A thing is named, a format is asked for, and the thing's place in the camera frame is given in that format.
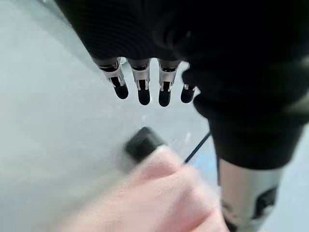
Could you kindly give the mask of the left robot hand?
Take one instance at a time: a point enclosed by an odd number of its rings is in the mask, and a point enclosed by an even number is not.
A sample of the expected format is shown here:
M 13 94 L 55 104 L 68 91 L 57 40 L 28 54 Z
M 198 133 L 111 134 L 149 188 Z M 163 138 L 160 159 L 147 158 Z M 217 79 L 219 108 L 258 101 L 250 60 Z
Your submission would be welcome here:
M 231 232 L 258 231 L 309 122 L 306 0 L 58 0 L 98 67 L 127 96 L 118 57 L 157 58 L 166 106 L 177 61 L 184 100 L 210 126 L 222 213 Z

